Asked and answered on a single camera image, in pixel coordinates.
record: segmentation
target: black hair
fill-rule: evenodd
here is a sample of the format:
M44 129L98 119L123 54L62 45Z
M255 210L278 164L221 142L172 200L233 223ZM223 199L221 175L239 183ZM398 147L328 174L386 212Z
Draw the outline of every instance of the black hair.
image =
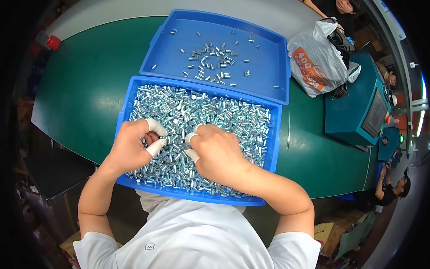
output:
M355 13L358 13L360 11L361 6L360 6L360 1L359 0L350 0L350 4L351 4L351 6L353 8L353 11Z
M404 176L404 178L406 179L406 183L403 186L404 191L399 195L401 197L400 199L406 197L411 189L411 180L408 176Z

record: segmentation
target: white helmet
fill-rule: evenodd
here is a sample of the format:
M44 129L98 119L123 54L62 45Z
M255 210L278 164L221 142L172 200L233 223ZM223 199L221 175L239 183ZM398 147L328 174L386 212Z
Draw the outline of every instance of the white helmet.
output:
M391 100L393 101L393 106L396 106L397 105L397 97L394 94L391 95Z

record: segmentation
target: machine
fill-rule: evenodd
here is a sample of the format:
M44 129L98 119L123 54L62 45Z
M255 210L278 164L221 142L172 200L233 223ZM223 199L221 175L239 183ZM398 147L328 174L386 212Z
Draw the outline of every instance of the machine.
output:
M354 53L362 66L354 83L325 94L325 133L350 145L375 145L390 122L390 96L384 79L368 53Z
M381 138L379 139L378 160L391 161L394 152L400 145L400 130L399 128L385 128Z

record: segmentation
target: metal rod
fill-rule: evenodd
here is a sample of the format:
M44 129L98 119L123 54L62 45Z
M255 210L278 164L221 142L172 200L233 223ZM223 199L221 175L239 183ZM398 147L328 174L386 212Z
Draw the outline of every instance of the metal rod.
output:
M288 111L288 140L287 140L287 150L290 150L290 111Z

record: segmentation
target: black t-shirt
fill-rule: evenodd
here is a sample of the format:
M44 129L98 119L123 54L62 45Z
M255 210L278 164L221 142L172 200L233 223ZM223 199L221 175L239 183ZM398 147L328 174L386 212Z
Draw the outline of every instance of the black t-shirt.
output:
M369 202L371 204L381 205L383 207L391 204L391 202L393 202L397 198L397 195L394 193L393 186L391 184L382 186L382 191L384 192L384 197L382 198L382 200L376 198L375 189L369 189L364 192L355 192L354 197L357 201L363 203Z
M327 17L336 17L338 23L344 28L345 32L354 39L354 19L349 13L341 14L336 7L336 0L312 0Z

